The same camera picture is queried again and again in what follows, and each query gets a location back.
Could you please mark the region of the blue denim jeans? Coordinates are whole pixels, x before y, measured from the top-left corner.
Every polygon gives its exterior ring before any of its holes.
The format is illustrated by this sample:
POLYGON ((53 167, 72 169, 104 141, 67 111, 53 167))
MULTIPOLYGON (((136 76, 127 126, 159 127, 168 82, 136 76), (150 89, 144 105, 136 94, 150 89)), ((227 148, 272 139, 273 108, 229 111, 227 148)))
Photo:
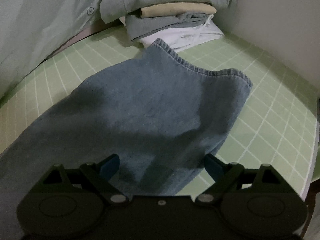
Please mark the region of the blue denim jeans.
POLYGON ((178 193, 221 148, 251 88, 240 70, 197 67, 161 39, 90 76, 1 154, 1 239, 22 236, 17 206, 54 164, 117 154, 111 182, 124 194, 178 193))

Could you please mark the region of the green grid cutting mat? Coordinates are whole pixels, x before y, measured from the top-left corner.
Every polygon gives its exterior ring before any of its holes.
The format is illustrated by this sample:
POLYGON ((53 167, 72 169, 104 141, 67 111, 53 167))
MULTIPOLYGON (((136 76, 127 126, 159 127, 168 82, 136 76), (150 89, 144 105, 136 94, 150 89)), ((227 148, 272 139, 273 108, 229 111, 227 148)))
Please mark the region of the green grid cutting mat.
MULTIPOLYGON (((138 56, 123 27, 88 37, 41 63, 1 101, 1 150, 40 114, 98 71, 138 56)), ((180 56, 208 70, 235 68, 252 81, 251 94, 217 157, 249 168, 272 164, 305 197, 318 148, 317 89, 245 40, 227 34, 180 56)))

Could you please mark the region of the white folded garment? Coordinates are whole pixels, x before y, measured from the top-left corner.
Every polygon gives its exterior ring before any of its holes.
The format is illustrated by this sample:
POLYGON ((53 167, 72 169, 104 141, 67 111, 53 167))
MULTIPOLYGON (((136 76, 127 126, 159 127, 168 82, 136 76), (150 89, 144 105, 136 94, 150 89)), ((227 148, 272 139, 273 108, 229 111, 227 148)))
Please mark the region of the white folded garment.
POLYGON ((211 16, 202 25, 192 28, 168 28, 138 39, 144 48, 148 48, 157 38, 161 38, 175 52, 224 38, 224 33, 214 24, 211 16))

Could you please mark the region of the pale green fabric storage bag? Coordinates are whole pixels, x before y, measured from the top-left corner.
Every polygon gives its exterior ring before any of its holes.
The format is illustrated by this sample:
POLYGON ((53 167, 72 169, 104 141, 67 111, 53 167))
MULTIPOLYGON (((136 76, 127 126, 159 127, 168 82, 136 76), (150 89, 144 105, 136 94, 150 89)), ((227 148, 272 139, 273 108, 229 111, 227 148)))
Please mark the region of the pale green fabric storage bag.
POLYGON ((100 18, 101 0, 1 0, 1 96, 100 18))

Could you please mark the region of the beige folded garment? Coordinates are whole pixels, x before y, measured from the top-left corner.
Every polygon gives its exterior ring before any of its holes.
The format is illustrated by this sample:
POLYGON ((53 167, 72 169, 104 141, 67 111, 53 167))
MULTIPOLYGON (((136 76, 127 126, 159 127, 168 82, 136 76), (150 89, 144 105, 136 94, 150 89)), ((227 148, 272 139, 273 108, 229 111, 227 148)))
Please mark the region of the beige folded garment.
POLYGON ((203 13, 203 14, 215 14, 217 9, 206 3, 165 3, 157 4, 149 7, 141 8, 141 18, 152 18, 162 16, 177 16, 188 12, 203 13))

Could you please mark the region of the grey folded drawstring pants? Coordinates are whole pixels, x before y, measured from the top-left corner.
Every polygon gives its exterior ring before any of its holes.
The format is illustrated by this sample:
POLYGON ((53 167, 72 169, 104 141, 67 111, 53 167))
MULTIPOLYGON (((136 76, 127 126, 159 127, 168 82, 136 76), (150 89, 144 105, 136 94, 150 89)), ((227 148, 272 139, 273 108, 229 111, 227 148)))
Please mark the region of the grey folded drawstring pants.
POLYGON ((140 18, 135 14, 128 14, 125 16, 125 25, 130 40, 135 41, 164 29, 197 27, 213 16, 213 14, 186 12, 177 16, 140 18))

